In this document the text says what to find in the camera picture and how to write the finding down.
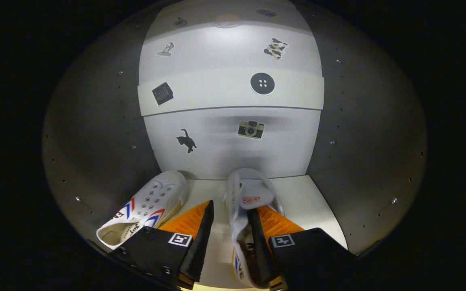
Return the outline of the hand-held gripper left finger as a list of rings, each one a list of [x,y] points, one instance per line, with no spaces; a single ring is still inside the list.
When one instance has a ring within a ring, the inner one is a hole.
[[[159,229],[140,227],[109,257],[164,286],[192,289],[201,277],[213,221],[214,202],[209,200]]]

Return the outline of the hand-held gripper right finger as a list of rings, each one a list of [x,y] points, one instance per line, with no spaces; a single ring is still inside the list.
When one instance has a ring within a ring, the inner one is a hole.
[[[257,283],[271,291],[331,291],[356,256],[319,227],[305,230],[269,206],[248,210]]]

